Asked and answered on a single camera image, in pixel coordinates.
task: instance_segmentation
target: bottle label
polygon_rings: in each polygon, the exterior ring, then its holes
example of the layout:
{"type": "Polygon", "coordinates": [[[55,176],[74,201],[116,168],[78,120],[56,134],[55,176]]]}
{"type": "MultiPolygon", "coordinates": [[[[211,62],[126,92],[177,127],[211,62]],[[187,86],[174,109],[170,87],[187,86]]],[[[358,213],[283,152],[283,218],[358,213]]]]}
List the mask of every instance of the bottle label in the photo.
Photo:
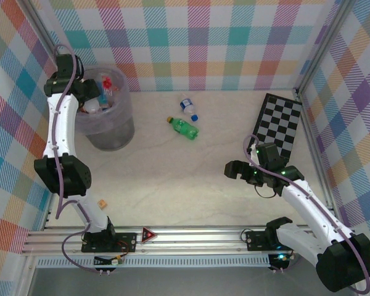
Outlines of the bottle label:
{"type": "Polygon", "coordinates": [[[183,127],[184,124],[185,124],[185,121],[183,120],[178,121],[178,123],[174,127],[174,130],[179,133],[179,131],[181,131],[181,128],[183,127]]]}
{"type": "Polygon", "coordinates": [[[184,110],[187,106],[193,105],[191,99],[185,99],[181,103],[179,103],[181,108],[184,110]]]}

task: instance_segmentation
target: trash bin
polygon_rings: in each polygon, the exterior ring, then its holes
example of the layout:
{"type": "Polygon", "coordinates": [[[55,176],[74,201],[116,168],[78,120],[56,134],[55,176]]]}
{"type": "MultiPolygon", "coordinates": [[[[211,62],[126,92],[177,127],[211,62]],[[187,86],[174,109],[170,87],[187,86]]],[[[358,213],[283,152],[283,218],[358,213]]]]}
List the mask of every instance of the trash bin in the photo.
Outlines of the trash bin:
{"type": "Polygon", "coordinates": [[[89,67],[85,70],[84,79],[91,78],[96,80],[102,92],[99,102],[107,105],[94,114],[78,111],[75,130],[83,133],[100,150],[121,149],[134,135],[133,109],[126,77],[116,67],[89,67]]]}

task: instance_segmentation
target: metal frame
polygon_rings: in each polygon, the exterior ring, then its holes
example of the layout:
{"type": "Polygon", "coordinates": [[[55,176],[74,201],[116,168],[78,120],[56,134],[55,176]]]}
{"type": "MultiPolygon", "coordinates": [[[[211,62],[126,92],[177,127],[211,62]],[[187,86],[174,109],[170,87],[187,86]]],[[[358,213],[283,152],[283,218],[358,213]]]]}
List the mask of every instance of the metal frame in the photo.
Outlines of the metal frame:
{"type": "Polygon", "coordinates": [[[315,76],[324,56],[331,48],[337,34],[339,34],[344,21],[347,19],[349,13],[352,10],[352,7],[355,5],[355,2],[356,0],[342,0],[332,23],[326,30],[327,33],[323,37],[310,66],[304,74],[303,80],[297,89],[297,93],[302,94],[315,76]]]}
{"type": "MultiPolygon", "coordinates": [[[[311,231],[307,226],[300,226],[305,231],[311,231]]],[[[145,244],[141,244],[142,226],[117,227],[116,232],[135,232],[138,235],[136,252],[130,255],[234,255],[260,252],[249,252],[247,245],[240,240],[244,229],[264,231],[266,226],[182,226],[182,227],[153,227],[157,234],[145,244]]],[[[45,231],[29,232],[23,248],[23,255],[61,255],[63,240],[82,227],[53,227],[45,231]]],[[[81,253],[81,237],[72,237],[66,244],[66,251],[73,255],[81,253]]],[[[99,253],[104,256],[112,253],[99,253]]]]}
{"type": "Polygon", "coordinates": [[[51,34],[49,34],[43,21],[40,19],[34,5],[31,3],[31,0],[18,0],[17,2],[22,12],[29,20],[30,25],[35,30],[38,39],[47,50],[47,53],[51,58],[54,58],[55,42],[52,40],[51,34]]]}
{"type": "MultiPolygon", "coordinates": [[[[310,232],[307,226],[300,225],[302,230],[310,232]]],[[[63,268],[69,265],[61,251],[63,240],[82,227],[51,227],[44,231],[29,232],[22,252],[22,262],[18,265],[19,277],[15,280],[11,295],[24,296],[29,292],[36,268],[63,268]],[[41,264],[41,260],[50,260],[41,264]]],[[[269,267],[268,255],[289,254],[290,251],[254,251],[247,250],[247,244],[242,242],[240,234],[244,229],[264,231],[265,226],[190,226],[190,227],[153,227],[157,234],[153,240],[141,244],[142,226],[117,227],[116,232],[137,233],[136,252],[129,253],[122,267],[230,267],[252,266],[269,267]]],[[[112,256],[112,253],[81,253],[81,237],[69,239],[65,249],[75,260],[84,260],[86,266],[91,265],[91,259],[97,256],[112,256]]]]}
{"type": "Polygon", "coordinates": [[[38,226],[38,230],[39,231],[44,231],[45,229],[45,224],[49,221],[50,217],[51,217],[51,213],[52,213],[52,203],[54,201],[53,199],[53,194],[50,193],[49,196],[48,196],[48,200],[45,204],[45,207],[44,207],[44,210],[43,210],[43,217],[41,219],[41,221],[39,222],[39,226],[38,226]]]}
{"type": "MultiPolygon", "coordinates": [[[[296,89],[293,89],[293,95],[296,101],[302,102],[301,96],[297,93],[296,89]]],[[[310,149],[311,159],[313,160],[313,165],[315,168],[316,175],[318,177],[319,185],[321,186],[325,201],[326,207],[334,212],[334,215],[337,216],[337,207],[333,198],[333,193],[327,180],[326,174],[324,172],[323,164],[321,161],[321,154],[316,143],[316,139],[313,136],[311,130],[311,121],[307,116],[307,113],[302,109],[300,119],[302,121],[304,134],[306,136],[307,146],[310,149]]]]}

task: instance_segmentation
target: clear plastic bin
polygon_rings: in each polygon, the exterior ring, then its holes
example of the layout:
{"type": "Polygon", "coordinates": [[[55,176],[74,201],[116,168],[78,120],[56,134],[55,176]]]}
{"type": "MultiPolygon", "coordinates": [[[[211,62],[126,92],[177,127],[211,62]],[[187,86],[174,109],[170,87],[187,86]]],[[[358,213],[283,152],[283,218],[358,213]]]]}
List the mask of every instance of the clear plastic bin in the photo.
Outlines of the clear plastic bin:
{"type": "Polygon", "coordinates": [[[94,114],[78,112],[75,130],[83,133],[94,147],[113,151],[126,146],[133,138],[133,109],[126,77],[118,68],[89,67],[84,79],[92,78],[101,83],[102,75],[110,77],[114,89],[109,96],[111,107],[94,114]]]}

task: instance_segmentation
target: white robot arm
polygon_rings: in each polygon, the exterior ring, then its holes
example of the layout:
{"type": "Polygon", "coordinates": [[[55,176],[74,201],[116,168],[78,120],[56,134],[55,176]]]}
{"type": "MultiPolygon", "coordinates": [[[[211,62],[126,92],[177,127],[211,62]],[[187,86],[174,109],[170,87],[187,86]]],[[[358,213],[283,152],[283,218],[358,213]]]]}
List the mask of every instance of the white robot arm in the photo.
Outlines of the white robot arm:
{"type": "MultiPolygon", "coordinates": [[[[44,150],[43,156],[47,158],[54,158],[54,151],[52,149],[52,129],[53,129],[53,118],[56,112],[56,107],[59,102],[60,94],[53,94],[51,97],[48,97],[48,106],[49,106],[49,128],[48,128],[48,141],[44,150]]],[[[60,107],[59,114],[57,117],[56,123],[56,143],[57,143],[57,153],[59,157],[62,157],[63,154],[76,157],[75,145],[74,145],[74,127],[75,127],[75,116],[78,110],[78,100],[73,94],[67,95],[64,97],[60,107]]],[[[86,190],[86,194],[82,195],[70,195],[67,197],[67,200],[75,200],[79,202],[85,212],[88,214],[89,219],[91,220],[91,225],[88,230],[90,233],[101,232],[107,229],[108,217],[107,215],[99,208],[96,201],[91,196],[89,190],[86,190]]],[[[78,215],[83,220],[83,223],[86,225],[87,221],[80,208],[77,206],[77,203],[72,203],[72,206],[78,213],[78,215]]]]}
{"type": "Polygon", "coordinates": [[[333,292],[363,279],[369,282],[370,240],[362,233],[353,233],[332,215],[296,167],[286,166],[274,143],[253,144],[251,149],[249,155],[244,141],[249,163],[229,162],[225,175],[236,179],[241,174],[241,179],[254,186],[267,184],[296,209],[312,230],[312,234],[307,233],[286,217],[270,221],[265,230],[269,249],[286,247],[299,253],[316,267],[320,280],[333,292]]]}

